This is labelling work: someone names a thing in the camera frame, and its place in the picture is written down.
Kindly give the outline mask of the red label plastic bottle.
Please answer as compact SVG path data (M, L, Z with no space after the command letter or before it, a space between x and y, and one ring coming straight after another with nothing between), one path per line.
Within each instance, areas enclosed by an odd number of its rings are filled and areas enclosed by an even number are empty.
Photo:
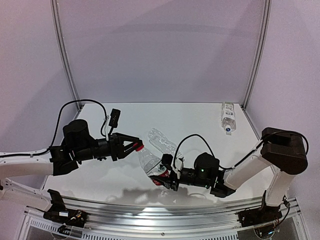
M165 166L162 165L161 159L158 156L154 155L145 146L142 150L137 151L137 154L140 167L151 181L152 179L150 178L150 176L152 175L165 177L170 176L170 172L166 169ZM152 183L157 186L158 190L160 190L160 193L158 194L159 197L165 197L168 195L169 190L165 186L160 185L156 181L152 181Z

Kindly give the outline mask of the clear crushed plastic bottle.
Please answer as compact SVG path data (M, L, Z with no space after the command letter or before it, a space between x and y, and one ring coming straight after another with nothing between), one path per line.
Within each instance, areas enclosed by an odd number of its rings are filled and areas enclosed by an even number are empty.
M170 141L161 131L156 128L152 128L148 134L149 143L154 146L157 150L159 150L163 154L171 154L173 157L175 156L177 145Z

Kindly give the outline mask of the red bottle cap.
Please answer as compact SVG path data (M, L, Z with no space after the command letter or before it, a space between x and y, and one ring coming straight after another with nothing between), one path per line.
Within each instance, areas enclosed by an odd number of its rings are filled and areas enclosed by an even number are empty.
M136 152L141 151L144 148L144 145L138 145L138 144L134 144L134 149Z

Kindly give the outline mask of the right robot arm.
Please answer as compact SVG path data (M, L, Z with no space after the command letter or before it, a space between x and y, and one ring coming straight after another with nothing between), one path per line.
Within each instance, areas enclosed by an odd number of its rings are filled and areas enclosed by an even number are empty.
M259 212L275 212L280 208L293 179L308 167L309 143L299 132L267 127L260 141L234 166L223 168L213 152L197 156L193 168L177 166L178 152L163 154L161 165L169 176L151 175L150 178L169 190L177 191L179 185L202 187L217 198L226 198L242 184L264 169L274 166L270 186L264 191Z

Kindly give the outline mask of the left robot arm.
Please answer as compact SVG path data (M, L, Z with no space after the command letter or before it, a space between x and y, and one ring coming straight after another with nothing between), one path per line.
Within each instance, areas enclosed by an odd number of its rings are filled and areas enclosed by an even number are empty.
M90 135L88 123L84 119L73 120L64 126L63 136L61 145L51 146L43 153L34 151L0 156L1 201L46 212L59 197L59 192L28 187L11 178L30 175L63 176L78 169L83 161L102 161L107 157L117 161L143 147L141 139L122 133L95 139Z

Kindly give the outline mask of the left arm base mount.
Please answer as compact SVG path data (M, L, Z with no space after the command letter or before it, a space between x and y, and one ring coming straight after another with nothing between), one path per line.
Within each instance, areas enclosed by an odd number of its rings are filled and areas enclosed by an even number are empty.
M51 197L51 207L44 212L44 219L59 223L60 227L57 231L60 234L70 233L72 227L84 228L88 218L87 212L81 209L67 208L61 194L56 190L49 189L48 193Z

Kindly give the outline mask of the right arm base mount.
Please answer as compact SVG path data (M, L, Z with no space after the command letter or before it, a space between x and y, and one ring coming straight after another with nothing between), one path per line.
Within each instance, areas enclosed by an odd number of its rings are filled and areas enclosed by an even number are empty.
M261 206L253 209L245 209L237 213L241 226L250 227L280 220L283 215L280 205L269 206L266 202L266 192L262 196Z

